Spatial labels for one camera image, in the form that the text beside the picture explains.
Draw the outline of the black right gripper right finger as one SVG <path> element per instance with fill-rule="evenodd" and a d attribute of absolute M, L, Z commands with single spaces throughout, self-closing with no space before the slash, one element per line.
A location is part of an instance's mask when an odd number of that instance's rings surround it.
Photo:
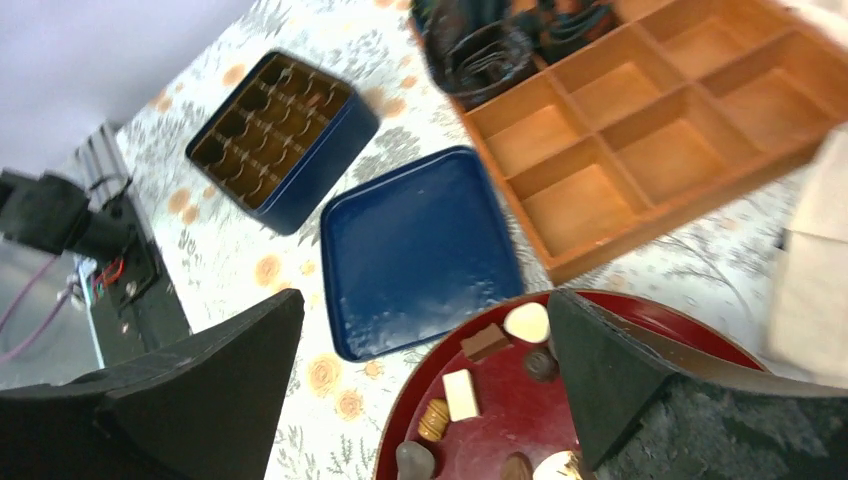
<path fill-rule="evenodd" d="M 742 367 L 573 291 L 547 302 L 585 463 L 600 479 L 843 479 L 847 393 Z"/>

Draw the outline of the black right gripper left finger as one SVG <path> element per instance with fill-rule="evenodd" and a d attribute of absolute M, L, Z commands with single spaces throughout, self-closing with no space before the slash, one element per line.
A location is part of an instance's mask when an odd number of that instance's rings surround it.
<path fill-rule="evenodd" d="M 286 289 L 69 383 L 1 394 L 5 479 L 260 479 L 301 338 Z"/>

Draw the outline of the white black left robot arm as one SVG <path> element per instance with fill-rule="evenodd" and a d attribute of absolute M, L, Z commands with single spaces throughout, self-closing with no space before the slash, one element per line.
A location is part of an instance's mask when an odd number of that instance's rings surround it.
<path fill-rule="evenodd" d="M 89 203 L 87 193 L 63 177 L 3 171 L 1 237 L 52 255 L 72 252 L 111 262 L 133 244 L 137 231 Z"/>

